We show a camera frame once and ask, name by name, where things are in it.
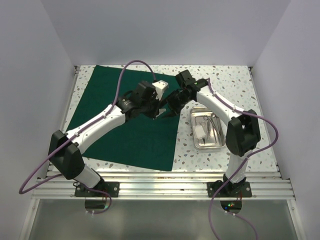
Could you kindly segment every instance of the terrazzo surface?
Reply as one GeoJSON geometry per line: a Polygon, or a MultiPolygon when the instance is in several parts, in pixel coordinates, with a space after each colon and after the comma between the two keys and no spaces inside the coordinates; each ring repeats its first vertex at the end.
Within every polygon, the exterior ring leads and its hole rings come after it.
{"type": "MultiPolygon", "coordinates": [[[[122,68],[123,65],[108,65],[107,67],[122,68]]],[[[88,81],[93,73],[94,65],[82,65],[72,93],[70,105],[66,115],[63,131],[65,132],[77,105],[86,89],[88,81]]],[[[222,65],[151,65],[155,73],[177,75],[188,69],[195,79],[210,78],[213,88],[229,101],[249,110],[253,109],[261,114],[257,96],[253,87],[252,79],[247,66],[222,66],[222,65]]],[[[144,65],[131,65],[131,70],[149,71],[144,65]]],[[[197,102],[189,102],[181,111],[175,154],[173,161],[173,172],[225,172],[228,167],[230,152],[227,147],[208,151],[197,150],[193,141],[190,109],[193,107],[204,107],[197,102]]],[[[226,135],[227,127],[221,123],[223,133],[226,135]]],[[[261,141],[257,148],[269,144],[266,127],[259,121],[261,141]]],[[[102,161],[92,158],[84,158],[85,163],[99,172],[126,171],[126,172],[152,172],[154,170],[134,167],[114,162],[102,161]]],[[[271,149],[252,156],[247,165],[247,172],[277,172],[276,158],[271,149]]]]}

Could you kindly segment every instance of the white wall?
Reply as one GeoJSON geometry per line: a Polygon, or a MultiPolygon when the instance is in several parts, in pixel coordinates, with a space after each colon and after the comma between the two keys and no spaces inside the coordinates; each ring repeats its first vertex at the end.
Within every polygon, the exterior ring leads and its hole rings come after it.
{"type": "Polygon", "coordinates": [[[310,240],[320,239],[319,10],[319,0],[292,0],[253,67],[263,113],[280,131],[277,161],[310,240]]]}
{"type": "Polygon", "coordinates": [[[22,182],[47,155],[73,65],[39,0],[0,1],[0,239],[17,240],[30,195],[22,182]]]}
{"type": "Polygon", "coordinates": [[[72,63],[249,65],[290,0],[42,0],[72,63]]]}

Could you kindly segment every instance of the metal tray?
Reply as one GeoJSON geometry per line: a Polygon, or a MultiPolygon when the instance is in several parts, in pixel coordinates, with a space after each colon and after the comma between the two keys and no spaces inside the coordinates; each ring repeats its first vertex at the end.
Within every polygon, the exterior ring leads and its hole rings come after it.
{"type": "Polygon", "coordinates": [[[210,111],[209,108],[193,107],[190,110],[190,117],[195,148],[199,150],[219,149],[225,145],[225,136],[221,127],[220,118],[210,111]],[[206,134],[204,139],[197,139],[195,134],[196,125],[202,125],[206,134]]]}

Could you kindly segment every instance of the purple cable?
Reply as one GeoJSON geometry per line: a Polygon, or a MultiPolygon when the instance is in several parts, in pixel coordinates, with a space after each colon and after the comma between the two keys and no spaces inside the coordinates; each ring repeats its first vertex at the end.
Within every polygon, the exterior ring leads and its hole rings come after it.
{"type": "Polygon", "coordinates": [[[104,194],[107,198],[110,199],[108,206],[105,206],[103,210],[101,210],[101,211],[88,211],[89,213],[94,214],[94,215],[95,215],[95,214],[102,214],[102,213],[104,213],[105,211],[107,211],[107,210],[110,208],[111,203],[112,203],[112,198],[111,198],[111,196],[109,195],[109,193],[107,193],[106,191],[100,191],[100,190],[92,189],[92,188],[90,188],[90,187],[87,187],[87,186],[84,185],[83,183],[82,183],[82,186],[84,186],[84,188],[87,189],[87,190],[89,190],[90,192],[95,192],[95,193],[104,194]]]}
{"type": "MultiPolygon", "coordinates": [[[[224,100],[222,100],[217,94],[214,93],[214,90],[212,89],[212,86],[211,86],[211,82],[210,82],[210,78],[208,79],[208,87],[211,91],[211,93],[222,103],[224,104],[227,108],[231,109],[231,110],[234,110],[234,108],[232,106],[230,106],[228,103],[226,103],[224,100]]],[[[268,119],[264,118],[263,116],[259,116],[259,115],[256,115],[256,114],[252,114],[252,113],[249,113],[249,112],[246,112],[246,111],[240,111],[240,110],[237,110],[235,109],[234,110],[236,113],[239,113],[239,114],[243,114],[243,115],[247,115],[247,116],[250,116],[250,117],[254,117],[254,118],[258,118],[258,119],[261,119],[265,122],[267,122],[268,124],[270,124],[274,131],[275,131],[275,138],[274,140],[272,141],[272,143],[270,143],[269,145],[261,148],[261,149],[258,149],[257,151],[254,151],[252,153],[249,153],[246,158],[243,160],[243,162],[240,164],[240,166],[238,167],[238,169],[227,179],[227,181],[225,181],[218,189],[217,191],[214,192],[212,198],[211,198],[211,201],[210,201],[210,205],[209,205],[209,211],[208,211],[208,218],[209,218],[209,223],[210,223],[210,227],[211,227],[211,230],[213,231],[215,237],[218,239],[218,240],[221,240],[221,238],[218,236],[218,233],[216,232],[215,228],[214,228],[214,225],[212,223],[212,219],[211,219],[211,210],[212,210],[212,206],[213,206],[213,203],[214,203],[214,198],[217,196],[217,194],[221,191],[221,189],[223,189],[227,184],[228,182],[240,171],[240,169],[246,164],[246,162],[248,161],[248,159],[252,156],[252,155],[255,155],[257,153],[260,153],[266,149],[269,149],[271,148],[273,145],[275,145],[275,143],[278,141],[278,138],[279,138],[279,131],[277,129],[277,127],[268,119]]],[[[254,231],[254,234],[255,234],[255,239],[259,239],[259,236],[258,236],[258,232],[256,230],[256,228],[254,227],[254,225],[249,222],[247,219],[245,219],[244,217],[240,216],[240,215],[235,215],[236,217],[242,219],[243,221],[247,222],[253,229],[254,231]]]]}
{"type": "MultiPolygon", "coordinates": [[[[125,72],[126,68],[127,68],[129,65],[133,64],[133,63],[141,63],[141,64],[146,65],[147,68],[150,70],[150,72],[151,72],[152,75],[153,75],[153,80],[154,80],[154,81],[157,80],[155,73],[152,71],[151,67],[150,67],[146,62],[141,61],[141,60],[132,60],[132,61],[130,61],[129,63],[127,63],[127,64],[123,67],[123,69],[122,69],[122,71],[121,71],[121,73],[120,73],[120,75],[119,75],[119,79],[118,79],[118,84],[117,84],[117,86],[116,86],[116,91],[115,91],[114,100],[113,100],[113,102],[112,102],[111,108],[105,113],[105,116],[108,115],[108,114],[110,114],[111,111],[114,109],[114,107],[115,107],[115,105],[116,105],[116,102],[117,102],[117,100],[118,100],[119,91],[120,91],[120,84],[121,84],[121,80],[122,80],[122,77],[123,77],[123,75],[124,75],[124,72],[125,72]]],[[[87,128],[91,127],[93,124],[99,122],[99,121],[102,120],[103,118],[104,118],[104,116],[100,116],[100,117],[98,117],[96,120],[88,123],[86,126],[84,126],[83,128],[81,128],[81,129],[78,131],[78,134],[82,133],[84,130],[86,130],[87,128]]],[[[19,194],[25,194],[25,193],[27,193],[27,192],[35,189],[36,187],[38,187],[38,186],[40,186],[40,185],[42,185],[42,184],[50,181],[51,179],[54,179],[54,178],[57,178],[57,177],[62,176],[62,174],[57,174],[57,175],[50,176],[50,177],[46,178],[45,180],[38,182],[38,183],[35,184],[34,186],[29,187],[28,189],[24,190],[24,188],[26,187],[26,185],[28,184],[28,182],[31,180],[31,178],[36,174],[36,172],[37,172],[50,158],[52,158],[57,152],[59,152],[62,148],[64,148],[68,143],[70,143],[70,142],[71,142],[73,139],[75,139],[76,137],[77,137],[76,135],[73,135],[73,136],[70,137],[67,141],[65,141],[62,145],[60,145],[57,149],[55,149],[52,153],[50,153],[50,154],[45,158],[45,160],[44,160],[42,163],[40,163],[40,165],[39,165],[38,167],[36,167],[36,168],[30,173],[30,175],[26,178],[26,180],[22,183],[22,185],[21,185],[21,187],[20,187],[20,189],[19,189],[19,194]]]]}

